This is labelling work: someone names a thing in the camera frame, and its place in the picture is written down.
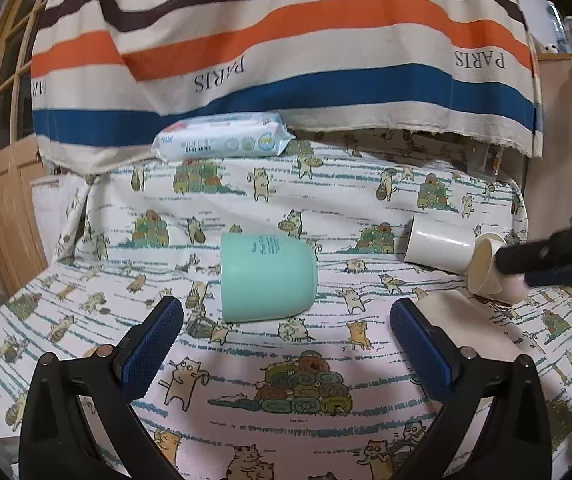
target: mint green cup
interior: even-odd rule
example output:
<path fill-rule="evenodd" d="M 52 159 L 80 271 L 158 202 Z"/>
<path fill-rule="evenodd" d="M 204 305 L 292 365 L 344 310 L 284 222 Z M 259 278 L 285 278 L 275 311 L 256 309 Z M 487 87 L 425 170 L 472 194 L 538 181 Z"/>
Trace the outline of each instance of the mint green cup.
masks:
<path fill-rule="evenodd" d="M 296 316 L 317 293 L 313 249 L 284 235 L 221 235 L 221 317 L 225 322 Z"/>

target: striped curtain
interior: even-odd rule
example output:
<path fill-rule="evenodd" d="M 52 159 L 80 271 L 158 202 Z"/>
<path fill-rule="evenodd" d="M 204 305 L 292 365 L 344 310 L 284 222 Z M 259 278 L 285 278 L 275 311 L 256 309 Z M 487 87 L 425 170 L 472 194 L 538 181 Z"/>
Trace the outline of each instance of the striped curtain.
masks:
<path fill-rule="evenodd" d="M 93 173 L 182 118 L 455 132 L 541 156 L 517 0 L 48 0 L 31 78 L 42 155 Z"/>

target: white cup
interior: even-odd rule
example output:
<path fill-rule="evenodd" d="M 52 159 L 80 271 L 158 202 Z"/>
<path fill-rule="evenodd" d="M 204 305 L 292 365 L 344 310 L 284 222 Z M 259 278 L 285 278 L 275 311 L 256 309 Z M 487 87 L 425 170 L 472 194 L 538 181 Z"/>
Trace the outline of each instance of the white cup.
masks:
<path fill-rule="evenodd" d="M 404 261 L 463 274 L 474 249 L 472 229 L 415 214 Z"/>
<path fill-rule="evenodd" d="M 476 296 L 514 305 L 521 303 L 530 289 L 523 274 L 505 276 L 495 267 L 495 253 L 504 245 L 490 238 L 477 243 L 468 268 L 468 290 Z"/>

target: wooden door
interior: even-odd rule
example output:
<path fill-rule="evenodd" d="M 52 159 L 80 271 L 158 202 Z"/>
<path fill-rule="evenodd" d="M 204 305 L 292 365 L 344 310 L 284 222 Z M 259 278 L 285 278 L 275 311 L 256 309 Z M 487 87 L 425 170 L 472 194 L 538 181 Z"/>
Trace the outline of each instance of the wooden door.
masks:
<path fill-rule="evenodd" d="M 0 272 L 12 294 L 47 266 L 30 181 L 44 176 L 32 126 L 31 54 L 46 0 L 10 0 L 0 21 Z"/>

